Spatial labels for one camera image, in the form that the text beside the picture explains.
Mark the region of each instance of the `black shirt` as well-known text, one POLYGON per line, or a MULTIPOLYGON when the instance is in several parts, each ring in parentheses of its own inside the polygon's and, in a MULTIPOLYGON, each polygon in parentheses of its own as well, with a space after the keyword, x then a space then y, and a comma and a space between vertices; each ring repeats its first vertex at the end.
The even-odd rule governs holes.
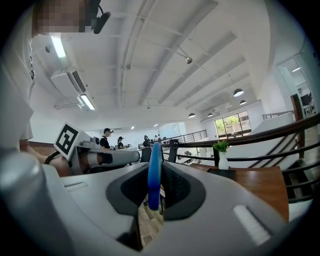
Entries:
POLYGON ((102 138, 100 139, 100 146, 105 149, 110 149, 109 142, 105 136, 102 136, 102 138))

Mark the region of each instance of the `white shirt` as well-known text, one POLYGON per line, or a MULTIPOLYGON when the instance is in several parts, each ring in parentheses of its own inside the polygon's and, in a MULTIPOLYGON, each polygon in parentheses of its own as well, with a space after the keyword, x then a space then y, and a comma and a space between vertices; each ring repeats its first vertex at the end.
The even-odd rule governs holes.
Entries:
POLYGON ((15 147, 13 137, 21 140, 33 137, 30 127, 32 109, 29 107, 30 95, 35 85, 32 67, 32 19, 33 7, 17 21, 0 56, 0 97, 1 128, 0 146, 15 147))

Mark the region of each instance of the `wooden table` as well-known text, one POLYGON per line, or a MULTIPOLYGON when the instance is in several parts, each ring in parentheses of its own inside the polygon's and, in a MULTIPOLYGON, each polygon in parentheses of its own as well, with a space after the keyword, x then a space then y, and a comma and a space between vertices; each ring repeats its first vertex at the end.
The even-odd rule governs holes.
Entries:
MULTIPOLYGON (((190 164, 190 167, 207 172, 216 166, 190 164)), ((229 168, 235 170, 235 181, 272 206, 287 222, 289 203, 284 177, 279 166, 264 168, 229 168)))

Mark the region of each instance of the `person in black shirt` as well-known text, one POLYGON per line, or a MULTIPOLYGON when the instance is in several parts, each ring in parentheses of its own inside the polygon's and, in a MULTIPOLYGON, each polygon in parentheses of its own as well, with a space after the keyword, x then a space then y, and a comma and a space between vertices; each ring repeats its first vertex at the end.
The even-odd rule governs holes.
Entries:
POLYGON ((102 148, 104 148, 105 150, 110 150, 110 145, 109 145, 107 137, 110 137, 111 133, 113 133, 113 132, 114 131, 109 128, 105 128, 103 131, 102 138, 100 139, 100 146, 102 148))
POLYGON ((124 148, 126 148, 125 146, 124 146, 124 144, 122 143, 122 140, 123 140, 124 138, 122 138, 121 136, 118 138, 118 149, 124 149, 124 148))

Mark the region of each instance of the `air conditioner vent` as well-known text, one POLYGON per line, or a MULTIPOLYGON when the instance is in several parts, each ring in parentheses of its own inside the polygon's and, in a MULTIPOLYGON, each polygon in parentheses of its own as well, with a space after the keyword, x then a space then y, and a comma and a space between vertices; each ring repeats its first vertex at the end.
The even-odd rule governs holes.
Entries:
POLYGON ((73 76, 73 78, 75 79, 76 83, 78 84, 80 90, 81 90, 83 93, 86 92, 86 88, 85 88, 84 84, 82 83, 82 81, 81 81, 81 79, 80 79, 80 77, 79 77, 78 72, 77 72, 77 71, 72 72, 72 76, 73 76))

